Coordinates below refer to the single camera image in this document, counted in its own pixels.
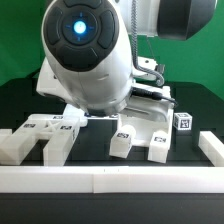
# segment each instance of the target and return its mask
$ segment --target white block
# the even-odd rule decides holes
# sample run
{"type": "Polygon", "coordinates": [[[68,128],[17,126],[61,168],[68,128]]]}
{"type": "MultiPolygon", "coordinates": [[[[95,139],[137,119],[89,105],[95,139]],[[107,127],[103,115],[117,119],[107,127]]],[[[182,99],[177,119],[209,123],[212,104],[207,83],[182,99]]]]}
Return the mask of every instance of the white block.
{"type": "Polygon", "coordinates": [[[127,158],[135,138],[136,131],[131,125],[125,125],[116,131],[110,143],[110,156],[127,158]]]}
{"type": "Polygon", "coordinates": [[[168,150],[170,148],[168,137],[168,134],[163,131],[154,132],[149,146],[148,160],[166,163],[168,150]]]}
{"type": "Polygon", "coordinates": [[[188,113],[174,113],[173,126],[177,130],[191,130],[192,116],[188,113]]]}
{"type": "Polygon", "coordinates": [[[63,120],[45,146],[44,166],[63,166],[79,133],[79,118],[63,120]]]}
{"type": "Polygon", "coordinates": [[[12,129],[0,129],[0,144],[12,135],[12,129]]]}
{"type": "Polygon", "coordinates": [[[129,192],[128,167],[102,167],[94,174],[94,193],[122,193],[129,192]]]}
{"type": "Polygon", "coordinates": [[[224,144],[210,131],[201,131],[198,146],[216,167],[224,167],[224,144]]]}
{"type": "Polygon", "coordinates": [[[20,165],[37,142],[36,133],[44,128],[46,121],[27,120],[16,132],[0,144],[0,163],[20,165]]]}

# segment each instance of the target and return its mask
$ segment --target white robot body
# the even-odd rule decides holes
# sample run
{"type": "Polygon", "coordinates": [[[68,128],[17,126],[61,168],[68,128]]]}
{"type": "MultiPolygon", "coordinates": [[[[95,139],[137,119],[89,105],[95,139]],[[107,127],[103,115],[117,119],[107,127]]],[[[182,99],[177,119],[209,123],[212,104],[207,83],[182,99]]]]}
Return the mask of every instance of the white robot body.
{"type": "MultiPolygon", "coordinates": [[[[57,1],[48,7],[44,20],[55,2],[57,1]]],[[[98,116],[112,115],[123,110],[127,106],[126,98],[133,81],[128,33],[120,12],[115,6],[114,9],[119,21],[116,44],[113,51],[89,71],[71,71],[58,63],[46,45],[44,23],[42,26],[46,58],[55,76],[71,96],[73,105],[98,116]]]]}

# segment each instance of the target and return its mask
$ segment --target white foam block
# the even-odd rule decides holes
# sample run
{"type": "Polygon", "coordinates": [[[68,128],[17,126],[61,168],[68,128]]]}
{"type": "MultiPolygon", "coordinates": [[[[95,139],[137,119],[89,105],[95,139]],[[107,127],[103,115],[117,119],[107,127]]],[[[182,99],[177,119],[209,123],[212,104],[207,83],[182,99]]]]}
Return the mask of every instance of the white foam block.
{"type": "Polygon", "coordinates": [[[63,166],[79,133],[79,118],[63,120],[45,146],[44,166],[63,166]]]}
{"type": "Polygon", "coordinates": [[[36,133],[44,128],[46,121],[27,120],[16,132],[0,144],[0,163],[20,165],[37,142],[36,133]]]}
{"type": "Polygon", "coordinates": [[[94,174],[94,193],[122,193],[129,192],[128,167],[102,167],[94,174]]]}
{"type": "Polygon", "coordinates": [[[210,131],[201,131],[198,146],[216,167],[224,167],[224,144],[210,131]]]}

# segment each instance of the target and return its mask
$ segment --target white cube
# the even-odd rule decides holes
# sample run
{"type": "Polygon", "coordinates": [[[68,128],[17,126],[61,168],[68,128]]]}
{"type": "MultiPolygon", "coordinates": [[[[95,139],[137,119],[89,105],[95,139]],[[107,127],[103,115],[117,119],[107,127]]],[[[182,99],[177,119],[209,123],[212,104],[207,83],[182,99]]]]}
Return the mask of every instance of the white cube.
{"type": "Polygon", "coordinates": [[[191,130],[192,116],[188,113],[174,113],[173,126],[177,130],[191,130]]]}

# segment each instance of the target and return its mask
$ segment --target green wall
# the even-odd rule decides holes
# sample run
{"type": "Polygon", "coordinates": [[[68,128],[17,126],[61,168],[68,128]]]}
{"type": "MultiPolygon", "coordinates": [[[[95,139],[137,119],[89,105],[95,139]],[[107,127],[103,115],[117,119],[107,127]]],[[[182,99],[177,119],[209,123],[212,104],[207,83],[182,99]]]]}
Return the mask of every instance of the green wall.
{"type": "MultiPolygon", "coordinates": [[[[1,1],[0,85],[25,77],[44,58],[40,27],[44,0],[1,1]]],[[[197,82],[224,99],[224,1],[219,0],[213,20],[186,42],[150,38],[159,63],[166,65],[167,81],[197,82]]],[[[145,37],[139,37],[139,54],[150,56],[145,37]]]]}

